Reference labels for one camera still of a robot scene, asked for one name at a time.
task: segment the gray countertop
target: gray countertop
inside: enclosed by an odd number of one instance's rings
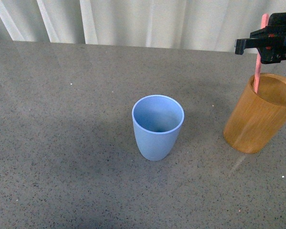
[[[255,60],[0,41],[0,229],[286,228],[286,125],[253,155],[222,135]],[[286,61],[262,71],[286,76]],[[131,119],[150,94],[185,112],[158,162]]]

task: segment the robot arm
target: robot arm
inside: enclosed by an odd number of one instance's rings
[[[286,60],[286,13],[271,14],[264,29],[250,33],[249,39],[237,39],[235,54],[242,55],[250,48],[257,48],[263,64]]]

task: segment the orange cup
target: orange cup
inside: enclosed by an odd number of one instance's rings
[[[236,150],[259,152],[286,122],[286,77],[270,73],[260,75],[258,92],[250,77],[223,135]]]

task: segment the cup rim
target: cup rim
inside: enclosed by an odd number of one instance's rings
[[[167,99],[172,100],[175,104],[178,105],[178,107],[181,109],[181,112],[182,112],[182,118],[181,118],[181,121],[179,122],[179,124],[178,124],[175,128],[173,128],[173,129],[171,129],[171,130],[169,130],[169,131],[165,131],[165,132],[154,132],[154,131],[150,131],[150,130],[147,130],[147,129],[143,128],[140,124],[137,123],[137,121],[136,121],[135,118],[134,118],[134,109],[136,108],[137,104],[138,104],[140,101],[142,101],[142,100],[144,100],[144,99],[147,99],[147,98],[150,98],[150,97],[164,97],[164,98],[167,98]],[[144,131],[146,131],[146,132],[148,132],[148,133],[157,134],[157,135],[169,134],[169,133],[171,133],[171,132],[174,132],[174,131],[177,130],[178,128],[180,128],[180,126],[182,125],[182,123],[183,123],[183,121],[184,121],[184,116],[185,116],[185,115],[184,115],[184,110],[183,110],[182,106],[181,106],[175,99],[173,99],[173,98],[171,98],[171,97],[168,97],[168,96],[166,96],[166,95],[161,95],[161,94],[147,95],[147,96],[145,96],[145,97],[139,99],[139,100],[134,104],[134,106],[133,106],[133,108],[132,108],[132,120],[133,120],[133,122],[134,122],[140,129],[142,129],[142,130],[144,130]]]
[[[269,77],[269,78],[275,78],[279,81],[281,81],[282,83],[286,84],[286,77],[282,76],[282,75],[278,75],[278,74],[274,74],[274,73],[261,73],[260,74],[261,77]],[[251,89],[251,91],[256,94],[260,99],[270,103],[270,104],[274,104],[274,105],[277,105],[277,106],[282,106],[282,107],[286,107],[286,104],[279,104],[279,103],[274,103],[272,101],[269,101],[267,99],[264,99],[263,97],[261,97],[258,93],[256,93],[254,91],[254,88],[253,86],[251,85],[251,83],[254,81],[254,75],[252,75],[250,78],[249,78],[249,81],[248,81],[248,85],[249,85],[249,88]]]

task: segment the plastic cup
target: plastic cup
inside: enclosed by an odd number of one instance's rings
[[[162,160],[171,151],[184,120],[184,111],[174,99],[149,95],[132,109],[135,139],[144,158]]]
[[[223,131],[234,149],[248,154],[259,152],[286,122],[286,78],[262,73],[257,93],[253,83],[254,75]]]

